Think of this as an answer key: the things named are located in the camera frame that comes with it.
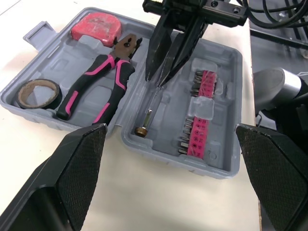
tool case compartment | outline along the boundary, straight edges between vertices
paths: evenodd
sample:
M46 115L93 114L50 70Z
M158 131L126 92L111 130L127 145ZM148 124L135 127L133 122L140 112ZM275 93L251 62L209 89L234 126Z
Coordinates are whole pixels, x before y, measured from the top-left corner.
M92 12L116 16L122 25L121 38L130 33L143 38L131 60L135 72L130 76L125 96L108 125L107 137L115 126L121 126L124 144L145 157L217 179L234 176L240 163L240 146L234 131L236 124L241 122L243 64L242 55L230 47L199 40L190 60L166 84L148 134L141 138L134 134L134 129L144 113L142 102L150 95L151 84L145 81L145 59L154 26L97 8L86 8L58 34L48 23L42 22L25 36L24 39L37 48L39 53L0 92L0 104L13 114L33 122L44 123L54 129L73 131L90 126L110 97L115 69L87 90L67 121L56 117L57 109L22 109L16 103L15 95L24 83L42 78L59 84L64 99L72 84L91 66L95 58L99 54L110 53L111 48L104 47L99 40L89 36L82 36L79 41L71 38L72 27ZM178 153L179 137L182 135L185 119L194 116L189 114L190 88L197 70L214 71L218 78L213 98L214 106L203 105L198 108L213 113L203 159ZM50 95L46 89L35 89L28 101L38 103L47 100Z

pliers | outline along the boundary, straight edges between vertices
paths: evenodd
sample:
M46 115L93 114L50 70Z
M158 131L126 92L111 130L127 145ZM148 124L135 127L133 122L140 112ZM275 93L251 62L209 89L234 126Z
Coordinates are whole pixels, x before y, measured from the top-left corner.
M77 79L68 91L56 113L57 117L69 120L86 90L116 67L115 84L111 96L93 121L93 124L106 123L108 125L117 110L121 98L126 92L129 76L135 72L135 68L129 61L141 42L142 38L137 39L136 35L129 34L119 42L114 41L114 50L110 54L100 54L97 56L92 66Z

pliers handle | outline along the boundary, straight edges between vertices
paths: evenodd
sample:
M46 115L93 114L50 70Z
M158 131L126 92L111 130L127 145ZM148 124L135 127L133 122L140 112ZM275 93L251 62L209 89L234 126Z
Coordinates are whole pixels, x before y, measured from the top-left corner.
M135 68L129 61L119 60L116 62L110 54L100 54L97 56L92 66L72 85L56 113L57 117L63 120L69 120L86 90L115 66L114 89L108 103L103 107L93 122L93 124L109 124L116 112L117 105L125 94L128 78L135 72Z

table surface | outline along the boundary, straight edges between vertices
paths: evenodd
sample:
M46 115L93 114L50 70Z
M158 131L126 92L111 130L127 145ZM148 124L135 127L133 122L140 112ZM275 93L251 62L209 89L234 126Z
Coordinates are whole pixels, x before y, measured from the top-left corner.
M143 0L21 0L0 15L0 89L37 54L22 37L40 21L59 32L85 7L98 7L156 24ZM249 25L209 26L205 39L243 55L242 122L254 123ZM130 152L117 128L106 140L97 188L83 230L259 231L257 196L241 157L232 179L200 177ZM53 130L0 107L0 214L33 170L58 146L65 131Z

tool case latch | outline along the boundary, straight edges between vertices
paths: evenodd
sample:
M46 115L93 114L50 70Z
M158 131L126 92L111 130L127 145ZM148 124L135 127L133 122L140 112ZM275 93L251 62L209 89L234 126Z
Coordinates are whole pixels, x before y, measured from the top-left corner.
M35 49L40 51L44 48L56 35L55 30L48 22L40 22L31 31L29 31L23 39L30 43Z

